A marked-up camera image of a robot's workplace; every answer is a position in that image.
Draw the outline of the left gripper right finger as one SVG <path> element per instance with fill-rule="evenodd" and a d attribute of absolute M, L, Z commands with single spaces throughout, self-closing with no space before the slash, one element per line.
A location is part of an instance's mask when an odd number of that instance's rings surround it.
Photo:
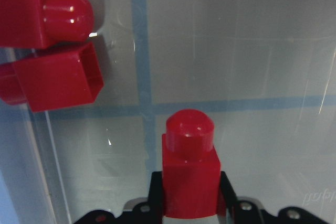
<path fill-rule="evenodd" d="M 224 171 L 221 171 L 218 196 L 217 196 L 217 215 L 226 215 L 232 213 L 232 208 L 237 201 L 237 195 Z"/>

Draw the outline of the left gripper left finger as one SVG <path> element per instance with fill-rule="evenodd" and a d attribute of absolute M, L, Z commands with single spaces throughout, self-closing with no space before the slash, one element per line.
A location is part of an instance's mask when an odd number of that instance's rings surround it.
<path fill-rule="evenodd" d="M 164 190 L 162 182 L 162 172 L 153 172 L 151 175 L 148 204 L 151 210 L 163 212 Z"/>

